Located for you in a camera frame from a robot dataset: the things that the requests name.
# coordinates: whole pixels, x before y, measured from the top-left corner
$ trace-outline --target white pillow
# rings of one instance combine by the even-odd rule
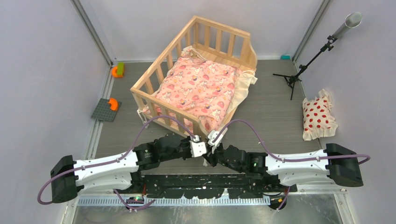
[[[303,139],[310,141],[320,137],[335,135],[338,125],[335,118],[330,114],[332,98],[326,90],[319,92],[319,98],[303,101],[304,132]]]

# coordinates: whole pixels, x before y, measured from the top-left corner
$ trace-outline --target crib rail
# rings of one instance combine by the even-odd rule
[[[215,29],[216,31],[216,41],[214,48],[210,47],[211,28]],[[228,32],[230,35],[228,40],[228,48],[225,52],[223,52],[221,51],[221,44],[223,40],[222,35],[225,32]],[[204,34],[203,43],[200,43],[200,33]],[[234,56],[235,38],[237,36],[243,38],[240,56]],[[166,71],[163,71],[161,63],[166,60],[168,70],[170,70],[173,67],[174,57],[179,58],[182,48],[190,45],[192,45],[197,50],[208,52],[211,55],[216,56],[216,62],[225,63],[231,66],[243,67],[244,69],[256,69],[257,56],[250,44],[249,33],[199,16],[194,16],[180,31],[180,33],[177,34],[172,42],[170,42],[170,44],[159,55],[159,57],[151,64],[146,72],[144,72],[139,80],[133,85],[131,92],[139,106],[139,109],[143,110],[146,108],[146,106],[150,109],[151,116],[147,115],[147,117],[151,118],[156,116],[158,114],[156,111],[156,106],[158,106],[161,108],[163,114],[169,114],[170,112],[175,113],[177,120],[182,122],[182,124],[184,124],[184,119],[191,121],[193,123],[194,134],[205,137],[208,133],[198,118],[164,101],[158,100],[151,95],[155,90],[151,83],[150,77],[155,73],[158,82],[162,83],[164,80],[164,73],[166,73]],[[229,121],[234,112],[235,110],[228,114],[224,121]],[[186,135],[185,131],[181,127],[178,127],[177,129],[171,127],[171,122],[169,119],[159,119],[156,121],[156,123],[180,135]]]

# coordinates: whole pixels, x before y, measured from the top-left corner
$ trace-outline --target silver cylinder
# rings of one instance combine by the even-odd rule
[[[357,27],[361,23],[362,15],[359,12],[349,14],[344,21],[344,24],[342,24],[337,31],[333,34],[333,37],[336,39],[339,39],[340,37],[343,36],[344,33],[346,33],[348,30]]]

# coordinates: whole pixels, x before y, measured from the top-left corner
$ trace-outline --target gray wall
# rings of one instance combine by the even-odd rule
[[[57,224],[65,205],[37,193],[83,159],[108,66],[70,1],[1,1],[0,30],[0,222]]]
[[[396,179],[396,2],[333,1],[298,63],[307,63],[352,12],[362,24],[334,43],[302,75],[305,93],[314,98],[322,88],[334,100],[336,142],[372,156],[361,165],[364,186],[349,189],[360,223],[395,223]]]
[[[81,1],[107,51],[120,61],[155,60],[193,15],[250,32],[253,48],[259,58],[279,59],[281,55],[294,55],[322,2]]]

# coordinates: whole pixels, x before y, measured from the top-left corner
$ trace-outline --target black tripod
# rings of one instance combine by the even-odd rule
[[[291,96],[290,96],[290,100],[293,99],[293,92],[294,92],[294,84],[297,81],[301,81],[298,77],[301,75],[301,73],[303,73],[308,66],[324,51],[326,51],[327,49],[330,51],[331,49],[333,49],[333,46],[331,46],[331,44],[333,44],[337,39],[334,38],[333,36],[328,36],[328,41],[327,44],[325,44],[321,49],[320,52],[317,53],[313,59],[310,60],[310,62],[308,62],[307,65],[300,65],[299,69],[300,71],[295,75],[295,76],[285,76],[285,75],[279,75],[279,74],[273,74],[274,76],[281,76],[286,80],[287,85],[291,88]]]

